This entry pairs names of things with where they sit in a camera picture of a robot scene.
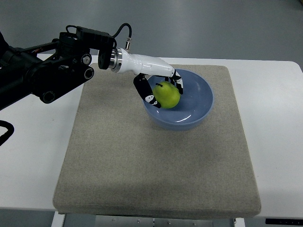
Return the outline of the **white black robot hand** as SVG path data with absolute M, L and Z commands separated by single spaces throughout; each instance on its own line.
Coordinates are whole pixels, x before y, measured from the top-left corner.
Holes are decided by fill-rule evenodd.
M 130 54 L 125 49 L 114 49 L 111 54 L 109 68 L 116 73 L 132 72 L 135 75 L 133 84 L 141 99 L 157 108 L 161 108 L 153 95 L 146 75 L 165 78 L 174 85 L 180 95 L 183 94 L 183 80 L 178 72 L 164 60 L 139 54 Z

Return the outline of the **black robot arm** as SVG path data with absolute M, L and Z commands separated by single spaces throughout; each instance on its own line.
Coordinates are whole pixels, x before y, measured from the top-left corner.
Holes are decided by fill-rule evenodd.
M 98 66 L 110 64 L 115 38 L 83 27 L 61 32 L 50 43 L 14 48 L 0 38 L 0 108 L 33 94 L 49 104 L 94 76 L 91 49 L 99 51 Z

